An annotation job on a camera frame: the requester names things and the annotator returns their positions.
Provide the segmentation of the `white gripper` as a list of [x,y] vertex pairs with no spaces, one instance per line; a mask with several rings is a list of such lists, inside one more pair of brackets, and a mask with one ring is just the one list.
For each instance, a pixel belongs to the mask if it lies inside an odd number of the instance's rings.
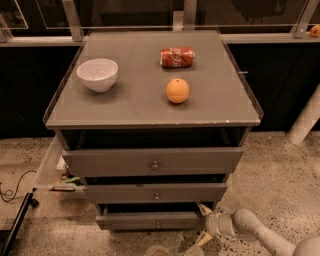
[[201,247],[209,242],[214,235],[232,236],[236,235],[233,218],[227,213],[212,213],[212,210],[202,203],[197,206],[203,216],[206,217],[206,231],[202,231],[195,241],[197,247]]

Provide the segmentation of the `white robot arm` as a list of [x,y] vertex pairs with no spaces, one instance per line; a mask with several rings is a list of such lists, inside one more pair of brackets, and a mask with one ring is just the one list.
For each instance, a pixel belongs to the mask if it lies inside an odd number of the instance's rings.
[[[320,85],[308,100],[306,106],[292,125],[288,138],[300,144],[320,118]],[[201,214],[205,217],[205,229],[195,242],[203,246],[215,235],[229,235],[234,238],[254,238],[272,256],[320,256],[320,237],[303,239],[297,245],[287,241],[267,228],[257,216],[246,208],[236,210],[233,214],[214,214],[207,206],[198,203]]]

